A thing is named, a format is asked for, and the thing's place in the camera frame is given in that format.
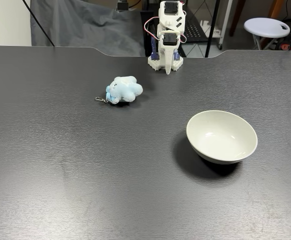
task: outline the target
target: keychain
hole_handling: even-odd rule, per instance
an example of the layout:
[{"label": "keychain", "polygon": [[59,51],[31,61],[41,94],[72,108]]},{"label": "keychain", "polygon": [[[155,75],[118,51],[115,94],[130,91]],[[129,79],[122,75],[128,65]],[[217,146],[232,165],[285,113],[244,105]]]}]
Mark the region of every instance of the keychain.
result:
[{"label": "keychain", "polygon": [[106,87],[106,97],[96,97],[94,100],[106,104],[117,104],[118,102],[133,102],[137,96],[142,94],[143,88],[137,83],[134,76],[118,76]]}]

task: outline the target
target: gray backdrop cloth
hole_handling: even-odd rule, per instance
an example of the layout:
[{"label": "gray backdrop cloth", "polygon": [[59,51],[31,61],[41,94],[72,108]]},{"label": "gray backdrop cloth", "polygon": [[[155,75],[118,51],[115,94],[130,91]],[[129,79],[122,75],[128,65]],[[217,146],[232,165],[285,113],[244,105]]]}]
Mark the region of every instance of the gray backdrop cloth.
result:
[{"label": "gray backdrop cloth", "polygon": [[[81,0],[31,0],[31,10],[56,46],[93,47],[110,56],[144,57],[139,11],[117,12]],[[33,46],[50,46],[31,17]]]}]

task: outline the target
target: black pole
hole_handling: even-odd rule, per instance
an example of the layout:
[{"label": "black pole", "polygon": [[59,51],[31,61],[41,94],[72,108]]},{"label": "black pole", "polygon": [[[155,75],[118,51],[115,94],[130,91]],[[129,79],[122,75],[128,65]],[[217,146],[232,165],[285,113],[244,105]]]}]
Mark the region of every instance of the black pole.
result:
[{"label": "black pole", "polygon": [[214,6],[214,11],[213,11],[213,16],[212,16],[212,23],[211,23],[211,27],[210,27],[210,34],[209,34],[209,38],[207,40],[207,45],[206,45],[206,50],[205,50],[205,56],[204,56],[205,58],[207,58],[209,56],[210,46],[211,46],[211,42],[212,42],[212,36],[214,34],[215,25],[216,25],[216,21],[217,21],[217,14],[218,14],[218,10],[219,10],[219,5],[220,5],[220,0],[216,0],[215,6]]},{"label": "black pole", "polygon": [[44,35],[46,36],[46,38],[49,40],[49,42],[51,43],[52,46],[55,47],[54,43],[51,41],[50,37],[48,36],[48,34],[46,33],[46,31],[43,29],[43,27],[41,26],[41,24],[39,23],[39,21],[37,20],[36,16],[34,15],[34,13],[31,11],[30,7],[28,6],[28,4],[26,3],[25,0],[22,0],[24,5],[26,6],[26,8],[29,10],[30,14],[32,15],[32,17],[34,18],[35,22],[39,25],[39,27],[41,28],[42,32],[44,33]]}]

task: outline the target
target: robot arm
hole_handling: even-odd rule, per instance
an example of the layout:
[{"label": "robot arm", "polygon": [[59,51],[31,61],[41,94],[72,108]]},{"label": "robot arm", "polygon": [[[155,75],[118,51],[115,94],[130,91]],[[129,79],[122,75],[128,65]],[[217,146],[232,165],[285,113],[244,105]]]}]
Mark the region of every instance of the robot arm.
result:
[{"label": "robot arm", "polygon": [[186,15],[182,10],[183,3],[180,1],[162,1],[159,8],[159,25],[157,26],[158,56],[152,45],[152,55],[148,64],[155,70],[165,68],[166,74],[171,69],[178,70],[183,64],[182,57],[178,54],[181,36],[185,32]]}]

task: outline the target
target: white bowl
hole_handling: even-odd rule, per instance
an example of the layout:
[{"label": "white bowl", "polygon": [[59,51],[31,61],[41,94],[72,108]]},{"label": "white bowl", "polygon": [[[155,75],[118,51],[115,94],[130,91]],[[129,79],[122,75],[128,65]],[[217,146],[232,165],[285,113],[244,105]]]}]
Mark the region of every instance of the white bowl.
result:
[{"label": "white bowl", "polygon": [[200,157],[215,164],[234,164],[250,156],[258,137],[252,126],[230,112],[210,110],[194,115],[186,135]]}]

